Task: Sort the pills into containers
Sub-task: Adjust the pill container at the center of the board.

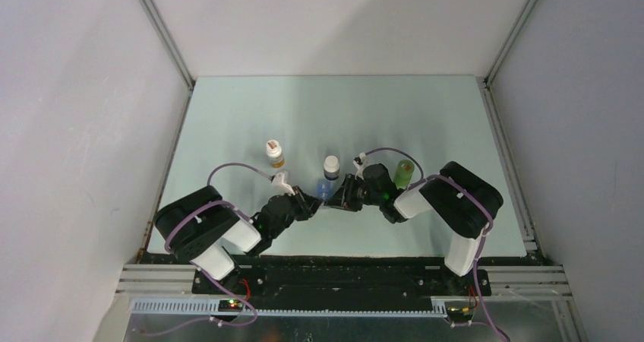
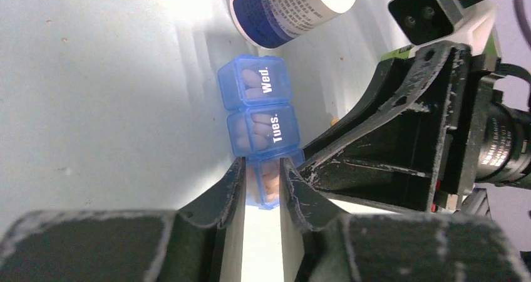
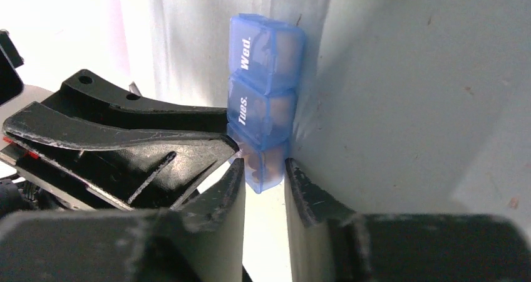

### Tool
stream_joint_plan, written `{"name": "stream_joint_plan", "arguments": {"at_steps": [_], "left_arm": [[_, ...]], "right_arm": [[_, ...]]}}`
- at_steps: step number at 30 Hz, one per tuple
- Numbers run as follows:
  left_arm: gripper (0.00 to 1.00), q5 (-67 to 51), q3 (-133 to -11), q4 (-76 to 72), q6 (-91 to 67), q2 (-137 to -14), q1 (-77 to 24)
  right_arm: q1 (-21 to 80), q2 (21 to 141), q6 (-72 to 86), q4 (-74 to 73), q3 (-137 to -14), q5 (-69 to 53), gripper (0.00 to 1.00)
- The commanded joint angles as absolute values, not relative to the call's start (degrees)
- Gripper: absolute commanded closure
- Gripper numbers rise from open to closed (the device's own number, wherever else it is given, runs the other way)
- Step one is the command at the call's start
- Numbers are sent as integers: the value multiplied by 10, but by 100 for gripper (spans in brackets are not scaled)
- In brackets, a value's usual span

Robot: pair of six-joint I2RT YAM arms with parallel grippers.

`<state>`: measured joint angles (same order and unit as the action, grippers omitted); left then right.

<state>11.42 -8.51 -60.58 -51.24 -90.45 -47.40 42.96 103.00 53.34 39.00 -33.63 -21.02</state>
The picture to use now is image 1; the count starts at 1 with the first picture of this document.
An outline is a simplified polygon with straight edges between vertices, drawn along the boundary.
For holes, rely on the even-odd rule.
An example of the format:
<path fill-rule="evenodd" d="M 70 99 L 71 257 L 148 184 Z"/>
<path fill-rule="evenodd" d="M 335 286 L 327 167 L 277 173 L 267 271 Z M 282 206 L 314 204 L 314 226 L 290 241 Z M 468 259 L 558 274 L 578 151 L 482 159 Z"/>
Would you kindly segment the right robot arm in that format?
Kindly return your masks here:
<path fill-rule="evenodd" d="M 472 285 L 470 271 L 504 199 L 494 186 L 455 161 L 407 189 L 397 188 L 389 170 L 377 163 L 348 174 L 325 205 L 351 212 L 375 206 L 391 223 L 434 211 L 452 231 L 441 283 L 448 293 L 460 295 Z"/>

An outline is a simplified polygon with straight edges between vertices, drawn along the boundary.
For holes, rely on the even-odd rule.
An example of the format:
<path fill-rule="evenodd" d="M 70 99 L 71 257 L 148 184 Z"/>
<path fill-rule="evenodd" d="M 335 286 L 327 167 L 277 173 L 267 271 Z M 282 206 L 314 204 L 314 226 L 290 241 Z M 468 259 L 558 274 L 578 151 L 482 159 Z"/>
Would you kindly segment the white pill bottle blue label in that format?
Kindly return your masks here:
<path fill-rule="evenodd" d="M 340 162 L 338 157 L 329 155 L 324 159 L 324 177 L 329 181 L 339 178 Z"/>

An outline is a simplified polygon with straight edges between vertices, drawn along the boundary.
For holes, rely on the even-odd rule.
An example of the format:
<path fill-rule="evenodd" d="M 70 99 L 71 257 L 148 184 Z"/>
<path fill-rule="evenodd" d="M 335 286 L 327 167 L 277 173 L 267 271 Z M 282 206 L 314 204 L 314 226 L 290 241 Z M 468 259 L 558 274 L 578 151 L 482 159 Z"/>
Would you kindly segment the green pill bottle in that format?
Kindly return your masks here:
<path fill-rule="evenodd" d="M 415 171 L 415 164 L 411 160 L 400 160 L 393 176 L 393 182 L 398 189 L 407 189 L 412 175 Z"/>

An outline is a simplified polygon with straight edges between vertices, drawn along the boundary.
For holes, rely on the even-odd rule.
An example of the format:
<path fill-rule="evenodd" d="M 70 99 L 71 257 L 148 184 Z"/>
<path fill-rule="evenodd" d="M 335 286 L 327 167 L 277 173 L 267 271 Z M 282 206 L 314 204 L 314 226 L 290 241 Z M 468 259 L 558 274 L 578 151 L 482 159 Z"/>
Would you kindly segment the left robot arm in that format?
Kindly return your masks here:
<path fill-rule="evenodd" d="M 294 222 L 311 219 L 322 200 L 294 187 L 292 194 L 275 195 L 253 216 L 243 214 L 207 185 L 156 212 L 153 225 L 165 240 L 164 249 L 210 276 L 221 293 L 240 284 L 238 265 L 219 244 L 225 240 L 246 255 L 259 255 Z"/>

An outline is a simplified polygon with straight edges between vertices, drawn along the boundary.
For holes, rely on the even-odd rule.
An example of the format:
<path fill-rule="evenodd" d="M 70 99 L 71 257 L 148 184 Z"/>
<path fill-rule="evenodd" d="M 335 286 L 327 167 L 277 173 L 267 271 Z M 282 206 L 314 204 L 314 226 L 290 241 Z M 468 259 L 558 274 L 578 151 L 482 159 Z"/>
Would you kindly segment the blue pill organizer box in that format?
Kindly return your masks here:
<path fill-rule="evenodd" d="M 322 201 L 327 201 L 330 198 L 332 192 L 331 181 L 326 178 L 319 179 L 317 181 L 316 189 L 317 197 Z"/>

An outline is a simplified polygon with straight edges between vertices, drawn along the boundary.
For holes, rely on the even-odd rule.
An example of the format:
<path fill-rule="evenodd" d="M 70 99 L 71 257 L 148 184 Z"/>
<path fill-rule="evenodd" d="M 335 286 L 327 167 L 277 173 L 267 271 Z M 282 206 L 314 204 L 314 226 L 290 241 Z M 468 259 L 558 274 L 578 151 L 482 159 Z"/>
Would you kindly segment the white bottle orange label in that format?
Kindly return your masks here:
<path fill-rule="evenodd" d="M 265 149 L 269 163 L 273 168 L 280 168 L 284 165 L 283 148 L 277 140 L 267 141 Z"/>

